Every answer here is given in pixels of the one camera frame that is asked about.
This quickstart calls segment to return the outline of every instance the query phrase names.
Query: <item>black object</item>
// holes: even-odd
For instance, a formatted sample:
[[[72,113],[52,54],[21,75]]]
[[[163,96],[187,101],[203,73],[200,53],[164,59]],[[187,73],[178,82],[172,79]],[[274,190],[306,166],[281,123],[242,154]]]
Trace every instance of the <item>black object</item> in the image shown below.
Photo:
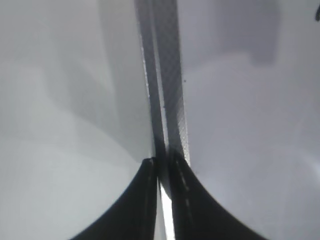
[[[151,158],[143,160],[112,207],[72,240],[153,240],[156,212],[156,162]]]
[[[211,197],[179,153],[169,177],[176,240],[265,240]]]
[[[317,11],[316,11],[316,13],[315,13],[315,20],[316,20],[317,22],[320,21],[320,6],[318,7],[318,9],[317,9]]]

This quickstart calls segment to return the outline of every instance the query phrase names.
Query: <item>white surface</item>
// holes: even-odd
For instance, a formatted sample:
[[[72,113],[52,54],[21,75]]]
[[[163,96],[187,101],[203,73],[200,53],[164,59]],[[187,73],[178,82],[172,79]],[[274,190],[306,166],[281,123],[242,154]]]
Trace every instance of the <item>white surface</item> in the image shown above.
[[[320,239],[317,0],[180,0],[191,167],[271,240]]]
[[[1,240],[69,239],[151,156],[135,17],[133,0],[0,2]]]

